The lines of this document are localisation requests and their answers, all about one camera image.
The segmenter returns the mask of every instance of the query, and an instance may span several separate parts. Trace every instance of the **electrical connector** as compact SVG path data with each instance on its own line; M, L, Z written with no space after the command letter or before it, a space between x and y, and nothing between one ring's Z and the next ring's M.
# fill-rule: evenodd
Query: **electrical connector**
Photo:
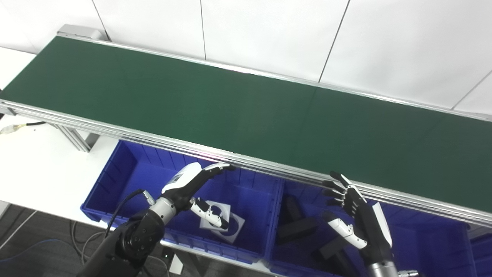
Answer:
M10 134L10 133L13 133L13 132L16 132L17 130L19 130L20 128L26 126L26 124L20 124L20 125L10 125L10 126L7 126L7 127L4 127L1 131L0 131L0 135L3 135L3 134Z
M10 125L10 126L4 127L0 131L0 135L10 134L10 133L16 132L17 130L19 130L20 128L22 128L24 126L36 126L36 125L41 125L41 124L45 124L45 123L46 122L41 121L41 122L32 122L32 123L25 123L25 124L18 124L18 125Z

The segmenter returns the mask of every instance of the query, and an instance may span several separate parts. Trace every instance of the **black cable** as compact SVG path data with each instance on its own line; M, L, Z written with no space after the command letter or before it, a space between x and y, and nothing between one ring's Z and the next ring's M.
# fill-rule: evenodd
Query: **black cable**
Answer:
M128 200L132 199L133 197L135 197L141 193L144 193L144 191L145 190L143 190L143 189L137 189L136 191L128 194L127 197L118 205L115 212L113 213L113 216L111 216L111 220L108 222L108 228L106 228L106 233L104 234L104 238L108 237L109 230L111 229L111 226L113 225L113 222L115 221L115 218L118 215L118 212L120 211L120 209L123 207L123 205L126 202L128 202Z
M12 221L12 223L7 227L7 229L5 230L5 233L2 234L2 236L0 237L0 242L3 241L3 238L5 238L5 236L8 234L8 231L10 231L10 229L12 227L14 227L15 223L17 222L17 220L19 219L19 217L21 217L21 215L24 213L24 211L26 210L26 208L23 208L19 214L14 218L14 221Z
M46 122L40 121L40 122L32 122L32 123L26 123L26 126L36 126L36 125L41 125L45 124Z

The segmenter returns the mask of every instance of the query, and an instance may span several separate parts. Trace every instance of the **blue storage bin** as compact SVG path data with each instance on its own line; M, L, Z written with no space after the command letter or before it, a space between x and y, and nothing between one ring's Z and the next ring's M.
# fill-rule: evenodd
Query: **blue storage bin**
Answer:
M477 277L492 277L492 234L471 240Z
M273 273L289 277L334 276L322 271L311 258L314 250L337 236L319 215L329 209L348 224L353 224L354 220L340 207L327 207L328 198L321 191L318 187L285 182L284 194L298 199L305 216L317 216L319 227L311 236L274 245L269 256L269 268ZM419 270L429 277L476 276L465 223L390 204L381 203L381 206L392 234L398 270ZM357 249L348 245L344 250L361 276L367 276Z
M108 222L117 205L138 188L157 198L163 186L182 167L211 162L140 144L120 141L81 210L92 220ZM283 181L248 170L225 171L209 180L196 197L231 205L231 212L245 220L233 245L209 230L199 228L200 218L191 211L178 214L166 226L164 239L216 255L252 263L271 249L274 221ZM148 208L143 197L128 201L115 220L126 222L136 212Z

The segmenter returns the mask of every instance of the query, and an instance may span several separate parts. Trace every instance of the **black block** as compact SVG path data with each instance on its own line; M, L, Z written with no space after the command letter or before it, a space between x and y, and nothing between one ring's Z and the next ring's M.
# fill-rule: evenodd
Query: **black block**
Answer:
M286 224L304 218L304 213L294 196L286 195L280 207L280 223Z
M318 222L315 217L306 217L277 228L276 244L298 240L316 232Z

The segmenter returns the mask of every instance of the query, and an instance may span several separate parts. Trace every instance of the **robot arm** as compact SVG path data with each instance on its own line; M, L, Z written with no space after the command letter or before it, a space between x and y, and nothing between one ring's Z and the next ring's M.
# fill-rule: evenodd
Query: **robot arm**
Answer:
M324 213L324 220L347 242L359 249L359 253L371 276L398 277L391 252L391 234L381 206L367 204L357 187L345 176L331 172L339 181L324 181L328 188L324 193L333 197L328 204L340 205L355 219L355 227L345 224L334 214Z
M227 229L228 222L214 215L194 194L216 174L233 170L226 163L201 168L192 163L181 169L162 189L153 205L118 226L97 248L77 277L135 277L147 256L164 236L164 227L179 212L191 209L210 223Z

